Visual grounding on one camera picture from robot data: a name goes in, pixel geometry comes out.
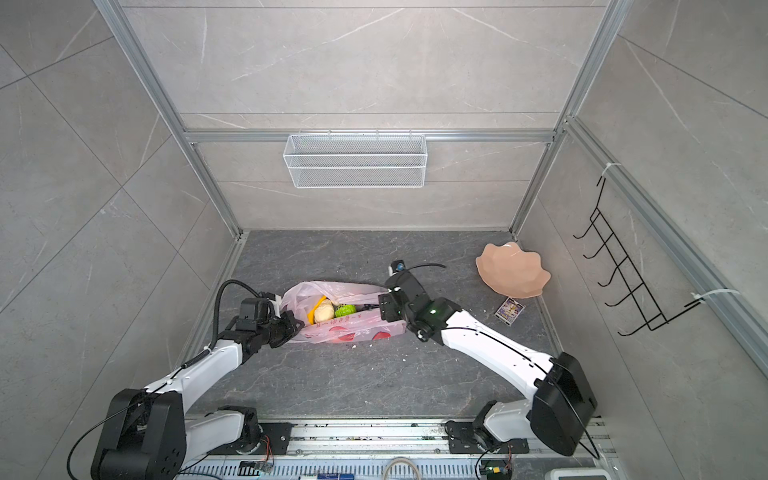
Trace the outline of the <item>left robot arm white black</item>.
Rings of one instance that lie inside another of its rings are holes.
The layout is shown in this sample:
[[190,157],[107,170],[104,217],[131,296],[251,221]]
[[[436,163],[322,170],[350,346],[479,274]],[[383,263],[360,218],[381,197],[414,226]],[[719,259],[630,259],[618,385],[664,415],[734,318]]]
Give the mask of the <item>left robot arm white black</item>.
[[218,448],[250,454],[266,444],[253,407],[224,406],[191,417],[192,406],[262,348],[277,349],[304,324],[279,295],[226,280],[214,297],[210,341],[194,357],[142,389],[111,400],[94,425],[92,479],[173,479]]

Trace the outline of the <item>small printed card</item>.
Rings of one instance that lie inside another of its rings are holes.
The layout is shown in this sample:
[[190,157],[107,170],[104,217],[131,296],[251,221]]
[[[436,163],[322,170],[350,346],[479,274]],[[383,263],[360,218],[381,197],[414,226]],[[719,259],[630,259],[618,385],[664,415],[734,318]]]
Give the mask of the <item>small printed card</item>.
[[507,297],[494,312],[494,317],[506,325],[512,325],[524,309],[525,306],[518,300]]

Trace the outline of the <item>yellow fake banana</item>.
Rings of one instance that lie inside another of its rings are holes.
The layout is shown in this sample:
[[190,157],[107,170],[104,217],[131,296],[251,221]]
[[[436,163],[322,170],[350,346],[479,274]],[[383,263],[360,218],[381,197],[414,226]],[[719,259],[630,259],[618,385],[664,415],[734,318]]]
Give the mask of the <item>yellow fake banana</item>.
[[313,307],[312,307],[312,308],[309,310],[309,312],[307,313],[307,319],[308,319],[308,323],[309,323],[310,325],[314,325],[314,324],[315,324],[315,311],[316,311],[316,310],[317,310],[319,307],[321,307],[321,306],[324,304],[324,302],[325,302],[326,300],[327,300],[327,297],[326,297],[326,296],[322,296],[322,297],[321,297],[321,298],[318,300],[318,302],[317,302],[317,303],[316,303],[316,304],[315,304],[315,305],[314,305],[314,306],[313,306]]

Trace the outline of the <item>green fake fruit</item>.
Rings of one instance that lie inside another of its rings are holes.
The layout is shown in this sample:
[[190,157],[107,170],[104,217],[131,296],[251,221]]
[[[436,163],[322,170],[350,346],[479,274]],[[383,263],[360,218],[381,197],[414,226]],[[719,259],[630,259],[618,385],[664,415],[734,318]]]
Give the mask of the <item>green fake fruit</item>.
[[334,311],[335,318],[346,317],[356,313],[356,306],[351,304],[339,305]]

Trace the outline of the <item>pink scalloped plate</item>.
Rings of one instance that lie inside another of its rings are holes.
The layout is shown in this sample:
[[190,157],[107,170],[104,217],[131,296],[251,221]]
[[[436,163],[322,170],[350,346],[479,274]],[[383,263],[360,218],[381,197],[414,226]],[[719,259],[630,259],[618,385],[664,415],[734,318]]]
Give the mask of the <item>pink scalloped plate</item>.
[[551,273],[542,267],[540,255],[522,250],[515,242],[487,244],[476,258],[476,266],[488,287],[514,299],[540,296],[551,279]]

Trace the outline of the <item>pink plastic bag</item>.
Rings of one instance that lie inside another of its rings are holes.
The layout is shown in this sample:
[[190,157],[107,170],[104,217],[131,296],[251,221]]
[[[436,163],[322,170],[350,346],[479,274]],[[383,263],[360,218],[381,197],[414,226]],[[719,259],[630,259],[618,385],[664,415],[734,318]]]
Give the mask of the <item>pink plastic bag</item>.
[[377,285],[329,281],[301,282],[282,296],[280,311],[302,323],[294,343],[321,344],[373,341],[406,332],[403,320],[382,318]]

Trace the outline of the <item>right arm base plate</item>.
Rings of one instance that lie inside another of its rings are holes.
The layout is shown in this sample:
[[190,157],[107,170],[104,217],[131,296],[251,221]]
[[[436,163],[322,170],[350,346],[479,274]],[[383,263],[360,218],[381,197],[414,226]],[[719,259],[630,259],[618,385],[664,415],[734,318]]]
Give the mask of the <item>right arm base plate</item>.
[[475,427],[472,422],[449,420],[443,424],[443,427],[451,454],[499,453],[517,455],[530,452],[526,439],[513,438],[501,442],[483,428]]

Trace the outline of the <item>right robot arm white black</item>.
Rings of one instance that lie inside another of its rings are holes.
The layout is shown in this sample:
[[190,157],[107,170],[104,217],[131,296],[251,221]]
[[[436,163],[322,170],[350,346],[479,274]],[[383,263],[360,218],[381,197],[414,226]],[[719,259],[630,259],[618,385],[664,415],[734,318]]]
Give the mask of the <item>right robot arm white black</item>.
[[393,264],[379,296],[382,319],[404,321],[422,342],[433,341],[461,352],[510,383],[523,398],[488,402],[472,423],[470,440],[484,451],[526,434],[562,456],[599,452],[587,426],[598,402],[579,361],[532,350],[478,321],[468,310],[443,297],[432,299],[412,270]]

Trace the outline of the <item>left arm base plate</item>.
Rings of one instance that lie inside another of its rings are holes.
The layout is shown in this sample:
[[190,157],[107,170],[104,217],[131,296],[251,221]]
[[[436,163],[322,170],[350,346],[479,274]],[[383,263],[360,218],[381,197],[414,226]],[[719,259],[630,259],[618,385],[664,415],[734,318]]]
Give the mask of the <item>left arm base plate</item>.
[[245,424],[240,437],[231,447],[241,455],[285,455],[292,429],[293,424],[288,422]]

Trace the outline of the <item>beige fake fruit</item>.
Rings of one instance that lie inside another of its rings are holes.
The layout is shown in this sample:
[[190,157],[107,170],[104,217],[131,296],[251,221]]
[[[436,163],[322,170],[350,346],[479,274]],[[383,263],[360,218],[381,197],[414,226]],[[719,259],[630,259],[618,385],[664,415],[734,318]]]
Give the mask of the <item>beige fake fruit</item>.
[[327,322],[333,320],[334,318],[335,307],[334,304],[328,299],[319,302],[318,305],[312,310],[313,324]]

